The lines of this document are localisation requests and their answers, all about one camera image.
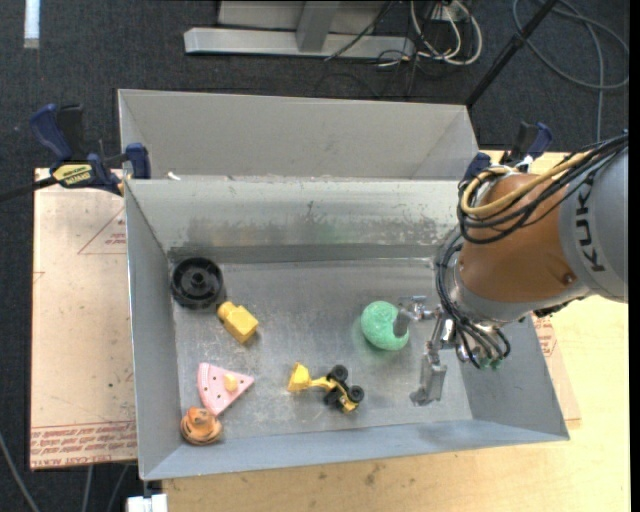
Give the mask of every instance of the green ball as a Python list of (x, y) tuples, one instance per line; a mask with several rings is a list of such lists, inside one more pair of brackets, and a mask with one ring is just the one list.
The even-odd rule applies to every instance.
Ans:
[(398, 316), (398, 308), (385, 301), (369, 304), (360, 317), (364, 337), (372, 345), (383, 350), (400, 350), (409, 341), (409, 331), (403, 336), (393, 333), (393, 322)]

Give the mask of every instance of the yellow wooden block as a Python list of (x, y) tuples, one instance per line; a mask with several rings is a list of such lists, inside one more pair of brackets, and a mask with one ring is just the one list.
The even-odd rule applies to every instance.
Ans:
[(244, 306), (236, 306), (229, 301), (218, 307), (218, 317), (240, 343), (247, 341), (258, 328), (258, 320)]

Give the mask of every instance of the black wheel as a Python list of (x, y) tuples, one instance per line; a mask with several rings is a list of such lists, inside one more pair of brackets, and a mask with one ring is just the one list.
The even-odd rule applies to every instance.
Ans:
[(190, 309), (204, 309), (222, 302), (222, 272), (205, 258), (183, 260), (173, 269), (171, 292), (179, 304)]
[(357, 404), (364, 398), (364, 389), (360, 386), (351, 386), (347, 391), (347, 396), (349, 397), (349, 400)]
[(341, 364), (337, 364), (331, 369), (331, 371), (327, 375), (327, 378), (337, 380), (338, 382), (344, 382), (345, 380), (347, 380), (348, 376), (349, 371)]
[(337, 407), (340, 406), (340, 390), (332, 389), (326, 395), (324, 395), (324, 403), (327, 405), (335, 405)]

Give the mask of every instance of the gray floor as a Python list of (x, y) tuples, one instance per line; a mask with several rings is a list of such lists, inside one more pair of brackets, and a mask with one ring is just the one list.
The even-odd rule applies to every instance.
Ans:
[[(527, 20), (541, 1), (522, 0), (520, 4), (518, 13)], [(28, 126), (29, 116), (46, 103), (83, 103), (87, 138), (102, 138), (106, 153), (115, 153), (119, 146), (118, 88), (464, 103), (515, 32), (512, 5), (513, 0), (474, 1), (484, 35), (482, 57), (473, 66), (453, 70), (440, 63), (425, 63), (408, 90), (409, 66), (395, 73), (339, 59), (186, 56), (184, 31), (211, 25), (215, 2), (43, 1), (40, 49), (33, 50), (24, 48), (24, 2), (4, 0), (0, 16), (0, 182), (5, 190), (25, 185), (31, 180), (31, 169), (53, 163), (52, 155), (35, 142)], [(572, 5), (628, 44), (628, 0), (574, 0)], [(407, 2), (399, 2), (378, 30), (404, 34), (406, 27)], [(628, 58), (612, 36), (600, 30), (598, 35), (605, 81), (618, 83), (628, 72)], [(565, 72), (584, 81), (598, 81), (598, 54), (581, 24), (551, 14), (532, 41)], [(600, 132), (604, 138), (628, 127), (628, 85), (607, 90), (602, 100)], [(552, 150), (572, 150), (595, 140), (597, 106), (597, 91), (561, 78), (525, 48), (475, 104), (472, 121), (484, 148), (508, 147), (519, 122), (526, 120), (542, 121), (552, 129)], [(30, 196), (0, 204), (0, 431), (41, 510), (79, 510), (86, 469), (25, 470), (32, 224)], [(29, 510), (7, 463), (0, 459), (0, 510)], [(121, 473), (119, 465), (95, 468), (89, 510), (106, 509)], [(135, 474), (132, 469), (126, 473), (120, 498), (142, 492)]]

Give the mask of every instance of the orange toy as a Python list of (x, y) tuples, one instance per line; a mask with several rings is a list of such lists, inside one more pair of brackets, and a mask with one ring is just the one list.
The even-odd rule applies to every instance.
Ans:
[(190, 407), (180, 422), (182, 436), (195, 445), (211, 444), (222, 434), (222, 423), (206, 409)]

